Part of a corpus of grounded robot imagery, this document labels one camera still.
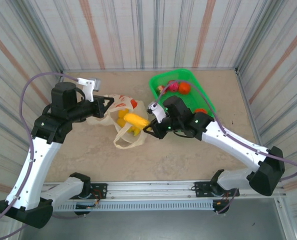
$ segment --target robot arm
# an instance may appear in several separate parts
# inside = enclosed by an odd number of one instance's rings
[[[71,82],[57,83],[51,91],[52,103],[45,107],[42,115],[34,122],[31,132],[34,145],[31,172],[6,216],[42,228],[51,218],[54,207],[73,196],[86,197],[90,194],[90,178],[79,173],[73,173],[65,182],[41,193],[51,163],[66,135],[73,129],[73,123],[83,122],[88,117],[103,118],[104,113],[114,102],[111,97],[93,95],[93,91],[99,89],[99,80],[78,78],[78,83],[83,85],[82,91]],[[83,96],[80,102],[77,100],[77,92]],[[6,200],[0,201],[0,213],[15,198],[25,179],[30,161],[29,151],[13,189]]]
[[[267,149],[266,147],[247,141],[226,128],[226,134],[223,134],[219,124],[211,116],[203,112],[192,113],[184,104],[183,100],[177,96],[167,98],[163,102],[163,105],[167,114],[155,102],[150,104],[148,112],[154,114],[156,119],[151,121],[143,129],[144,132],[156,138],[163,139],[168,132],[176,133],[181,131],[185,134],[183,137],[196,138],[215,145],[248,167],[248,169],[236,171],[219,170],[214,175],[215,179],[212,179],[213,182],[216,182],[212,186],[214,192],[219,194],[222,190],[227,191],[248,184],[252,189],[262,195],[272,195],[273,190],[285,171],[284,163],[259,154],[259,152],[283,157],[283,153],[279,148],[274,146],[272,149]],[[246,146],[256,149],[257,152],[237,143],[228,137],[227,134]]]

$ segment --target plastic bag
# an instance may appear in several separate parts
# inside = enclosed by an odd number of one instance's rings
[[[127,132],[132,126],[130,123],[127,122],[125,126],[121,128],[116,123],[116,121],[119,118],[119,110],[125,109],[128,109],[129,113],[135,113],[142,118],[149,119],[144,103],[142,101],[134,100],[133,98],[124,95],[111,94],[105,95],[105,97],[114,98],[114,103],[108,108],[104,115],[104,118],[100,119],[96,117],[89,117],[86,119],[87,123],[90,125],[103,126],[114,125],[117,131],[117,135],[113,141],[113,144],[119,149],[130,149],[142,145],[147,137],[147,134],[145,134],[143,130],[141,130],[137,136],[133,136],[133,133]],[[130,144],[127,146],[121,146],[117,143],[117,141],[120,139]]]

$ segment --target green tray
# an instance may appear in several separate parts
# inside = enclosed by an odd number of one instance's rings
[[[212,106],[213,110],[216,111],[213,103],[210,101],[208,95],[204,92],[203,88],[195,78],[194,74],[190,70],[185,68],[180,68],[173,71],[165,72],[151,78],[151,80],[149,81],[149,86],[151,91],[153,92],[155,99],[158,99],[158,96],[159,96],[159,94],[157,93],[158,86],[160,85],[166,86],[168,82],[171,80],[185,80],[193,83],[204,94],[204,96]],[[204,99],[198,93],[198,91],[196,91],[193,87],[191,87],[191,91],[187,95],[181,94],[179,92],[167,91],[161,97],[159,104],[163,106],[164,100],[171,96],[177,96],[181,98],[184,101],[185,105],[192,111],[192,113],[194,113],[196,109],[205,109],[208,115],[210,115],[211,117],[214,117],[207,103],[204,101]]]

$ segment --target striped wall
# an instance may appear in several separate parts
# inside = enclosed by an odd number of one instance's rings
[[[50,71],[12,1],[0,0],[0,200],[18,178],[29,146],[18,114],[22,88],[30,77]],[[26,91],[23,114],[30,127],[51,100],[56,81],[42,77]],[[4,217],[0,221],[0,237],[9,230],[9,220]]]
[[[230,68],[268,0],[23,0],[65,70]]]
[[[262,143],[297,162],[297,0],[280,2],[239,71]],[[297,177],[285,184],[297,221]]]

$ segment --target grey floor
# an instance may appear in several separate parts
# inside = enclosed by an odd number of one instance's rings
[[[273,199],[236,199],[225,214],[212,211],[91,212],[27,227],[20,240],[285,240]]]

